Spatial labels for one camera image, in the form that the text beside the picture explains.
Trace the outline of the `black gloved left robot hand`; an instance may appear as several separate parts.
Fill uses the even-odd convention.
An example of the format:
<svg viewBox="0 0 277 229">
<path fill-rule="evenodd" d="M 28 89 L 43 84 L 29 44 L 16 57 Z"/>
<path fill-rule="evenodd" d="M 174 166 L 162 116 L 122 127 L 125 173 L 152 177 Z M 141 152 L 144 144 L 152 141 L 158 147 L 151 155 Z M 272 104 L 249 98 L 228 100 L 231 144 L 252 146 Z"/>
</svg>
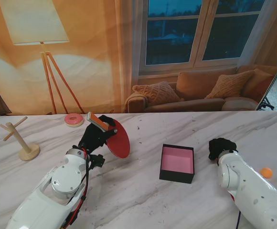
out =
<svg viewBox="0 0 277 229">
<path fill-rule="evenodd" d="M 84 148 L 92 153 L 97 148 L 107 144 L 107 140 L 116 134 L 116 129 L 103 132 L 94 124 L 89 124 L 78 144 L 78 149 Z"/>
</svg>

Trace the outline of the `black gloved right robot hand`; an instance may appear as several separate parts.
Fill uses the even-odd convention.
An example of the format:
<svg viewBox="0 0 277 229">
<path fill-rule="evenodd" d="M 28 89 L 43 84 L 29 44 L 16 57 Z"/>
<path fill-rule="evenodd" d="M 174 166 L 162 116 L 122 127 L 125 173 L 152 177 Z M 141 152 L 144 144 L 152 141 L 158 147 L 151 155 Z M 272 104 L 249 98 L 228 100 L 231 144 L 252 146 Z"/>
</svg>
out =
<svg viewBox="0 0 277 229">
<path fill-rule="evenodd" d="M 225 138 L 216 138 L 209 141 L 209 159 L 211 161 L 218 159 L 223 151 L 237 152 L 236 143 Z"/>
</svg>

